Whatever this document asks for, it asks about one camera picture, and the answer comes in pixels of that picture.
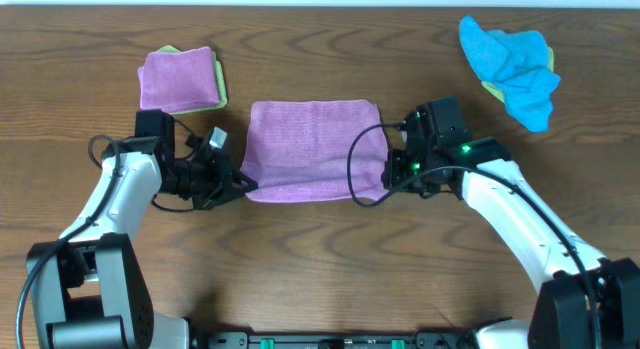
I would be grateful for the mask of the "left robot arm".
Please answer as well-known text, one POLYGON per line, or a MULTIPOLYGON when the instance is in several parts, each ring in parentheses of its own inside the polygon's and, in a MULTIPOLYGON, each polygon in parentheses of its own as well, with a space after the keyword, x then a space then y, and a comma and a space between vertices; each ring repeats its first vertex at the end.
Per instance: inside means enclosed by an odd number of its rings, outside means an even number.
POLYGON ((16 323, 33 306, 42 348, 243 348, 245 337, 203 333, 187 319, 155 311, 133 248, 147 208, 160 193, 190 199, 196 211, 245 196, 257 184, 212 137, 178 160, 160 134, 110 140, 99 182, 61 236, 36 243, 16 323))

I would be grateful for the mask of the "purple microfiber cloth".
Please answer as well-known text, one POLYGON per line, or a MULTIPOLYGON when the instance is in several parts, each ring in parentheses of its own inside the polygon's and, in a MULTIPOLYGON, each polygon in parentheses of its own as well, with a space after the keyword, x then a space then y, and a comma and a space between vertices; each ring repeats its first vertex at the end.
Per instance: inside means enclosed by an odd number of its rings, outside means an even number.
POLYGON ((241 171, 258 183, 255 202, 380 199, 388 142, 366 99, 257 101, 241 171))

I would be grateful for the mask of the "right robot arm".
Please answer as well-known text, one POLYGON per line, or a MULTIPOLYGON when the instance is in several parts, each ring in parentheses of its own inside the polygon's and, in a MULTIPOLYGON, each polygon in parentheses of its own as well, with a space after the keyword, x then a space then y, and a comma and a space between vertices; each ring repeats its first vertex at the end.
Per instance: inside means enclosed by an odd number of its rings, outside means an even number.
POLYGON ((580 238, 528 184, 492 137, 391 151, 383 183, 422 196, 446 185, 498 233, 537 293, 532 319, 474 329, 477 348, 636 348, 639 267, 608 259, 580 238))

